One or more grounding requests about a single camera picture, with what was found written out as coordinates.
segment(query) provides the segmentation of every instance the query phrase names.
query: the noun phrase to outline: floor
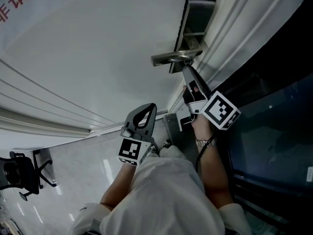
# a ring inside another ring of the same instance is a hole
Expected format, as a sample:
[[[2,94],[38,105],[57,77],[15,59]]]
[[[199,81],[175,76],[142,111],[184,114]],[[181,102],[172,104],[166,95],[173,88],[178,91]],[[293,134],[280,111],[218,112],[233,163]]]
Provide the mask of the floor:
[[[161,120],[156,121],[153,137],[158,146],[168,138]],[[43,175],[58,186],[42,181],[44,188],[39,195],[29,196],[28,202],[19,196],[19,191],[26,193],[24,189],[2,191],[5,207],[23,234],[66,235],[84,203],[98,203],[116,177],[121,168],[115,157],[121,139],[114,132],[43,150],[38,164],[53,160]],[[9,154],[0,157],[9,158]]]

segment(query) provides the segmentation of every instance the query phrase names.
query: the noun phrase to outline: sticker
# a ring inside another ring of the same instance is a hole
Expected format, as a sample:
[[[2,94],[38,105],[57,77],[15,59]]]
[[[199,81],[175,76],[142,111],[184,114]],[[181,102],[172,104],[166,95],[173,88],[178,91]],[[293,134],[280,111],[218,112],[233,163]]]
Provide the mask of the sticker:
[[[313,166],[308,167],[307,181],[312,182],[313,178]]]

